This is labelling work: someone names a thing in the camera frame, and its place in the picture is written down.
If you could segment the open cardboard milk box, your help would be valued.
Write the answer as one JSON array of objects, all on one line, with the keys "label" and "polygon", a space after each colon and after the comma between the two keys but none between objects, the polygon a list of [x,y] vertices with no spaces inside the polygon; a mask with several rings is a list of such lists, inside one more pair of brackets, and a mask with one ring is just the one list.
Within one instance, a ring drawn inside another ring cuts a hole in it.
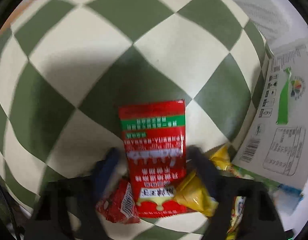
[{"label": "open cardboard milk box", "polygon": [[270,59],[261,100],[233,159],[246,178],[266,185],[279,212],[291,215],[308,180],[308,50]]}]

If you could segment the small red snack packet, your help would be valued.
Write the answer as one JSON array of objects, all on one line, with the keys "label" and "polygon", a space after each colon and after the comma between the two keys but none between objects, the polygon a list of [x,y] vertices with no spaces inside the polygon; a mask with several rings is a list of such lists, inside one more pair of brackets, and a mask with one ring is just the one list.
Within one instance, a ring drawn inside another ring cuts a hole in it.
[{"label": "small red snack packet", "polygon": [[107,199],[98,202],[96,210],[107,221],[121,224],[140,223],[129,180],[123,177]]}]

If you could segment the green white checkered mat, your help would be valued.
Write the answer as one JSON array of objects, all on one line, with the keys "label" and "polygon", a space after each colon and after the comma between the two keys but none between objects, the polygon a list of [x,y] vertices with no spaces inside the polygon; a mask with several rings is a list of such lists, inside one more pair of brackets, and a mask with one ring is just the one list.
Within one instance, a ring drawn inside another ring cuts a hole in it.
[{"label": "green white checkered mat", "polygon": [[186,142],[235,153],[265,37],[235,0],[0,0],[0,176],[30,215],[50,181],[122,147],[118,108],[183,99]]}]

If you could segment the yellow panda snack packet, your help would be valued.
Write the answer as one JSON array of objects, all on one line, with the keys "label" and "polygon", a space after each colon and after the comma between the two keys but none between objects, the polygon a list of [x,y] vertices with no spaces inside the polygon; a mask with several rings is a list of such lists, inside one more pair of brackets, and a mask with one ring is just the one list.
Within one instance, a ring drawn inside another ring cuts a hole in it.
[{"label": "yellow panda snack packet", "polygon": [[187,148],[189,173],[177,186],[174,201],[210,218],[205,236],[210,239],[237,239],[246,197],[243,177],[230,162],[224,144],[204,153],[198,146]]}]

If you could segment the red tall snack packet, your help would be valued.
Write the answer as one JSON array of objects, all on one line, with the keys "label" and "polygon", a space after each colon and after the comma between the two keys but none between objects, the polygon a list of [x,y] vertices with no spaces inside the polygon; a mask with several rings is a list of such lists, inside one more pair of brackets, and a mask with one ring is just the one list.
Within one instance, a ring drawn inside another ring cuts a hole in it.
[{"label": "red tall snack packet", "polygon": [[119,118],[139,216],[185,213],[187,208],[174,201],[176,188],[187,175],[185,101],[123,106]]}]

